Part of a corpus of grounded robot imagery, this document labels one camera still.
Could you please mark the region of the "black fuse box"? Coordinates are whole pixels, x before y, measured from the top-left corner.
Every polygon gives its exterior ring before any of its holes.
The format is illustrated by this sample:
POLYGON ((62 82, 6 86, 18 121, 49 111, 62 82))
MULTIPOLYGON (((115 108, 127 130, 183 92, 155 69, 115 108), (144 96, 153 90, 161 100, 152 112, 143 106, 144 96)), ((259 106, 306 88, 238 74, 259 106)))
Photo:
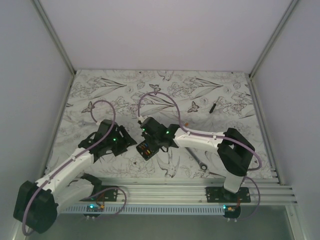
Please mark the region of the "black fuse box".
POLYGON ((156 155, 159 152, 159 149, 160 148, 157 145, 149 144, 146 140, 136 146, 137 152, 145 161, 148 161, 156 155))

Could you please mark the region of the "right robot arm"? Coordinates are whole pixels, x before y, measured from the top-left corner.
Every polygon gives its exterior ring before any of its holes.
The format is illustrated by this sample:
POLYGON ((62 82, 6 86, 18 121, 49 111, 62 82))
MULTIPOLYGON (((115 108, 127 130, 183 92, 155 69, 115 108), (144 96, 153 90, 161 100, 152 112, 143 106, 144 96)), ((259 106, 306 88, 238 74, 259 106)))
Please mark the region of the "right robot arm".
POLYGON ((151 158, 159 150, 170 148, 193 148, 207 152, 217 152, 226 173, 221 190, 226 202, 234 202, 240 195, 240 187, 247 175, 255 148, 239 131, 228 128, 225 132, 205 132, 186 129, 183 125, 171 124, 169 127, 156 121, 153 117, 138 118, 142 129, 144 147, 142 155, 151 158))

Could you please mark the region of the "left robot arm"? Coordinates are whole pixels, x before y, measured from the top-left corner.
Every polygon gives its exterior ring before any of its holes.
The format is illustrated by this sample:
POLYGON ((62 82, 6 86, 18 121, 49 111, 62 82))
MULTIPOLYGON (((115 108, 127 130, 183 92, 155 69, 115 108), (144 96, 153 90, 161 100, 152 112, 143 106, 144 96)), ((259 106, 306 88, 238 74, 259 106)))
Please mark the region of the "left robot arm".
POLYGON ((103 120, 98 130, 82 140, 58 167, 35 182, 27 180, 20 186, 13 217, 22 223, 22 233, 44 233, 65 208, 78 201, 96 201, 106 191, 117 192, 118 187, 103 186, 98 177, 83 171, 101 157, 116 157, 136 144, 124 126, 103 120))

